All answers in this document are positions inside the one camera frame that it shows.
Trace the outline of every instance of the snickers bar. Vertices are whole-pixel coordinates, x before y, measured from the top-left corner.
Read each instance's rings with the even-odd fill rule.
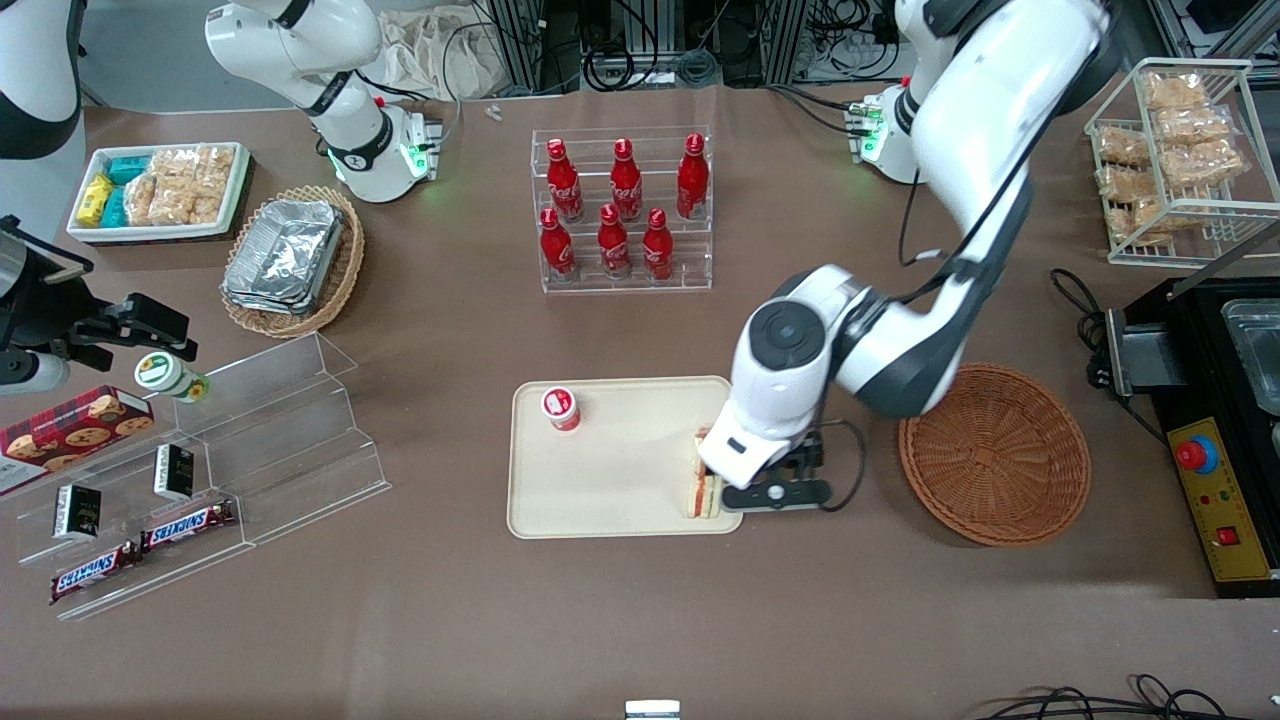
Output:
[[[151,552],[159,544],[177,542],[209,528],[234,521],[232,502],[224,500],[209,507],[200,509],[191,515],[178,518],[172,523],[165,523],[152,530],[142,530],[142,552]]]
[[[49,605],[141,561],[142,548],[138,543],[124,541],[111,552],[54,578]]]

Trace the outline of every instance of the red bottle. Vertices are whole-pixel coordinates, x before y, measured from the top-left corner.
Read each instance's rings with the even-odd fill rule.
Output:
[[[609,279],[625,281],[631,277],[631,258],[627,256],[627,231],[618,222],[618,209],[612,202],[600,208],[600,260]]]
[[[539,218],[543,225],[543,258],[550,269],[552,282],[573,282],[577,279],[577,263],[573,261],[573,242],[559,224],[556,210],[547,208]]]
[[[577,168],[568,159],[564,150],[564,141],[552,138],[547,141],[547,156],[552,164],[547,168],[547,184],[552,190],[552,202],[566,223],[576,223],[582,219],[582,184],[577,179]]]
[[[631,156],[631,141],[621,137],[613,143],[613,172],[609,173],[613,186],[613,204],[618,206],[618,218],[632,223],[640,218],[644,199],[640,190],[640,168]]]
[[[662,208],[649,210],[649,229],[644,232],[644,266],[649,272],[649,282],[664,283],[671,279],[672,245],[667,214]]]
[[[686,220],[707,219],[707,186],[712,172],[707,167],[707,138],[696,132],[685,138],[685,158],[676,173],[676,213]]]

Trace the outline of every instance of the red and white cup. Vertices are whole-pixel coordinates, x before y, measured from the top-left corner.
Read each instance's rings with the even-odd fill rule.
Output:
[[[557,430],[570,432],[582,421],[577,409],[577,398],[567,387],[556,386],[543,393],[543,415],[556,425]]]

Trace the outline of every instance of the tabletop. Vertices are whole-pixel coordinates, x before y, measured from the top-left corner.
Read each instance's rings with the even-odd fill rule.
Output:
[[[1070,409],[1092,492],[1059,539],[992,550],[928,515],[899,468],[896,424],[842,392],[828,415],[870,438],[867,480],[842,512],[751,514],[714,537],[512,537],[507,447],[522,383],[727,377],[742,323],[788,275],[837,263],[895,293],[931,268],[896,260],[908,188],[852,164],[838,133],[765,91],[499,104],[502,122],[465,108],[438,181],[356,204],[365,263],[325,334],[360,363],[344,382],[393,489],[82,623],[55,620],[47,579],[10,556],[6,717],[617,717],[626,700],[673,697],[703,719],[959,720],[1030,687],[1132,697],[1126,676],[1140,671],[1236,715],[1274,712],[1275,605],[1212,600],[1167,448],[1084,382],[1076,311],[1047,279],[1074,270],[1105,306],[1123,306],[1167,273],[1103,259],[1088,110],[1057,119],[1032,155],[1030,218],[965,357],[1020,370]],[[426,111],[449,122],[453,109]],[[251,208],[288,187],[337,186],[297,111],[86,117],[91,150],[244,143],[259,163]],[[695,123],[716,138],[714,287],[545,297],[531,132]],[[957,241],[922,188],[909,254]],[[196,368],[209,370],[274,345],[221,306],[228,249],[90,250],[88,282],[104,299],[141,291],[188,314]],[[5,398],[0,424],[104,380],[131,387],[141,355],[118,351],[108,375],[76,369],[58,396]],[[855,465],[851,446],[831,443],[837,495]]]

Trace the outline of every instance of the brown wicker basket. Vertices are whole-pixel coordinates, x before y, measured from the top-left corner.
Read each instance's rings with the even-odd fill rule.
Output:
[[[989,546],[1048,542],[1089,495],[1089,450],[1047,389],[998,365],[963,365],[932,411],[899,427],[899,457],[920,502]]]
[[[329,275],[325,278],[324,288],[320,291],[317,307],[310,315],[285,315],[283,313],[264,313],[262,310],[250,310],[233,304],[223,296],[223,305],[230,314],[236,324],[253,332],[260,332],[274,338],[287,340],[307,334],[312,331],[328,325],[342,311],[343,305],[351,297],[351,291],[356,287],[356,277],[360,274],[360,263],[365,259],[365,232],[360,227],[360,218],[351,202],[337,191],[328,187],[298,187],[285,190],[271,200],[324,200],[346,213],[346,225],[338,238],[338,250],[334,252],[333,264],[329,266]],[[244,220],[239,234],[236,236],[236,245],[232,246],[230,258],[227,265],[230,266],[239,252],[244,236],[250,225],[257,219],[266,202],[253,210],[253,214]]]

